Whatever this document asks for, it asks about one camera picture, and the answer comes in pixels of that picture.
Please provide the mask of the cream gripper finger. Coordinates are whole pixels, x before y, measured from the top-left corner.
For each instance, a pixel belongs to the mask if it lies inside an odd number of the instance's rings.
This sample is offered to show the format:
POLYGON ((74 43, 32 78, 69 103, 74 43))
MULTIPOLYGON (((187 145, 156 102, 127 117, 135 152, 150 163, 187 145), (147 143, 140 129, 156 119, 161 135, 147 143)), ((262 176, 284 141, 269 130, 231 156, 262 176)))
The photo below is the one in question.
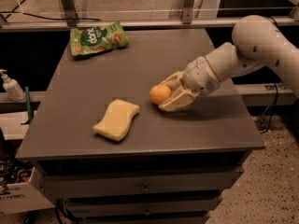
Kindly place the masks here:
POLYGON ((192 104, 197 97, 197 93, 189 89, 177 88, 171 96, 158 107, 165 112, 180 110, 192 104))
POLYGON ((171 76, 169 76, 168 78, 166 78, 165 80, 163 80, 161 82, 161 85, 165 85, 169 87, 172 91, 176 89, 182 89, 184 84, 182 76, 183 76, 182 71, 176 72, 171 76))

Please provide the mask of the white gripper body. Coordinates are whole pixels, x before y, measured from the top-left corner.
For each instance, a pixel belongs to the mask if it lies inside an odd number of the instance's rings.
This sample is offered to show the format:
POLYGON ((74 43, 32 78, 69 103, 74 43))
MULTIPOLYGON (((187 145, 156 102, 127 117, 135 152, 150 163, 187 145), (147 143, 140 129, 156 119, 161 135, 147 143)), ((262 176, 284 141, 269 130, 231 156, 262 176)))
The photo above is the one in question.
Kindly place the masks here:
POLYGON ((207 96, 220 87, 220 82, 204 57, 189 63, 183 71, 183 84, 186 89, 207 96))

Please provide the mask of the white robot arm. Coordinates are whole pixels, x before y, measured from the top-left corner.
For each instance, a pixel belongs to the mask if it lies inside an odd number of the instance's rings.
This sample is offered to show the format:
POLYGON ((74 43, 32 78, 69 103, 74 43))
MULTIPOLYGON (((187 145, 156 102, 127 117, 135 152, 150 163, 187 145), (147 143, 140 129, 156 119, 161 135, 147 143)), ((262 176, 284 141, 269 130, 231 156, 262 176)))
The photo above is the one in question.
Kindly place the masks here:
POLYGON ((250 15, 235 24, 231 42, 196 58, 162 82, 171 89, 171 95, 159 108, 165 112, 180 110, 197 97, 208 96, 227 79, 264 66, 299 96, 299 48, 270 20, 250 15))

